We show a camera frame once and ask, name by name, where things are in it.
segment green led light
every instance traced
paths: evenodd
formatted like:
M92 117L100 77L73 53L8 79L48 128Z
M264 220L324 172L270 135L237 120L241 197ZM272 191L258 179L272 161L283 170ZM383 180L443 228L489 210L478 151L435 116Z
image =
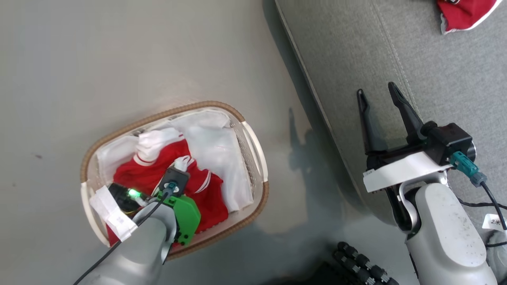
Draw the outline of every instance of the green led light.
M128 191L128 195L132 198L137 198L137 197L141 197L141 193L140 192L137 192L136 190L134 189L129 189Z

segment teal connector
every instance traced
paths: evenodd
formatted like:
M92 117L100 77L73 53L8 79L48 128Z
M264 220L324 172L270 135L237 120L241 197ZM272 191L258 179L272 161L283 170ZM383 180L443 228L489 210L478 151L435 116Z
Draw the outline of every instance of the teal connector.
M459 171L465 173L468 178L472 178L474 174L479 172L479 168L475 165L470 158L462 152L455 152L451 156L451 164Z

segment gray couch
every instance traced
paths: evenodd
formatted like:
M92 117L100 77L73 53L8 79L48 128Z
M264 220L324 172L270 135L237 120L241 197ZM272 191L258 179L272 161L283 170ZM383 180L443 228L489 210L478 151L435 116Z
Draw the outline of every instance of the gray couch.
M363 186L356 91L362 88L390 147L405 129L387 90L395 82L424 122L455 122L474 138L477 165L507 204L507 3L471 31L442 35L436 0L277 0L281 20L313 95L363 202L394 224L384 193ZM482 188L452 171L468 202L489 202ZM480 227L493 208L465 207Z

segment laundry basket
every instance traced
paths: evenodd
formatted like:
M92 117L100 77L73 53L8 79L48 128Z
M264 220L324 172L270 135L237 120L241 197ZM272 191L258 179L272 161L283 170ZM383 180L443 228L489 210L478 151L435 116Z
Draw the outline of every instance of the laundry basket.
M229 116L231 128L233 128L236 133L241 155L248 171L253 194L253 204L239 211L230 213L225 221L196 234L188 246L174 248L168 259L181 257L219 241L248 225L260 214L268 199L268 169L264 153L254 131L243 116L236 109L227 104L216 101L195 103L161 112L130 124L100 139L86 153L81 165L81 198L88 222L102 243L109 246L105 222L95 210L90 207L89 200L95 195L98 189L104 185L110 184L111 181L104 181L99 174L97 150L119 137L140 133L151 126L160 124L162 121L202 110L219 110Z

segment white label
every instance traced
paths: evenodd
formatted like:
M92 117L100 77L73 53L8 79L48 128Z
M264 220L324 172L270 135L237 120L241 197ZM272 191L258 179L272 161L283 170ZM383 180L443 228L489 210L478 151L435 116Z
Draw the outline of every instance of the white label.
M482 224L482 228L503 232L502 222L500 221L498 215L495 214L486 214L486 216L484 217L484 223Z
M121 211L106 186L95 192L95 196L90 198L90 205L121 241L129 238L137 229L134 221Z
M374 171L375 171L374 169L370 169L370 170L368 170L368 171L364 172L364 173L363 173L363 177L366 177L366 176L368 176L368 175L372 174Z

